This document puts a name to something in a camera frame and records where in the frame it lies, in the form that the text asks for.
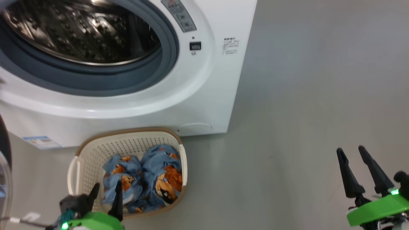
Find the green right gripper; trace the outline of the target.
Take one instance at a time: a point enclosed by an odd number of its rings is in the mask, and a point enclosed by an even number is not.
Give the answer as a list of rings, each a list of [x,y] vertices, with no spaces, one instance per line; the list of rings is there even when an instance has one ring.
[[[374,190],[382,198],[371,201],[363,196],[365,193],[349,167],[349,160],[342,148],[336,150],[342,182],[347,198],[356,198],[355,207],[347,212],[351,227],[359,226],[364,230],[407,230],[408,199],[399,193],[390,193],[393,182],[372,158],[364,146],[359,146],[359,153],[367,165],[374,181]]]

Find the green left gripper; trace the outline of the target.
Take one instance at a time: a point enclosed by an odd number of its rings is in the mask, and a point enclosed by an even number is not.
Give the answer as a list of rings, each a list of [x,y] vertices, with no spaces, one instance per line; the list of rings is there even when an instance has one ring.
[[[93,212],[100,183],[97,182],[89,195],[68,195],[59,202],[61,215],[51,225],[52,230],[124,230],[122,182],[115,188],[115,198],[107,213]]]

